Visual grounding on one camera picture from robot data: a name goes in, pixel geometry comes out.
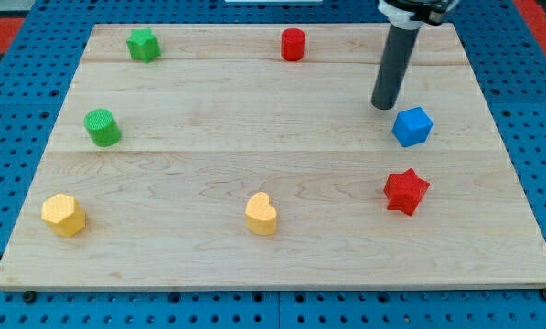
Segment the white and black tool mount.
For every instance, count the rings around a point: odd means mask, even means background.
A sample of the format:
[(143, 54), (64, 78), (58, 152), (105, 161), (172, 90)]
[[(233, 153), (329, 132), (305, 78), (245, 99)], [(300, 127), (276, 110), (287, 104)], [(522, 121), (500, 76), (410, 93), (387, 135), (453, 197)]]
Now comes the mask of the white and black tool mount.
[(458, 7), (458, 0), (380, 0), (378, 10), (397, 28), (414, 30), (423, 24), (441, 25)]

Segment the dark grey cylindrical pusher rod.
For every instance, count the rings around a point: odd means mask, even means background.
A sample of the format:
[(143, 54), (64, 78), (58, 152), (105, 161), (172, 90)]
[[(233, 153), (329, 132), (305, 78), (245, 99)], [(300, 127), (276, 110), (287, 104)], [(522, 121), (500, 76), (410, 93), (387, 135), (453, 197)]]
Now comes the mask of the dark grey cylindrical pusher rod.
[(390, 25), (371, 96), (375, 108), (389, 110), (394, 107), (418, 32), (418, 29), (408, 30)]

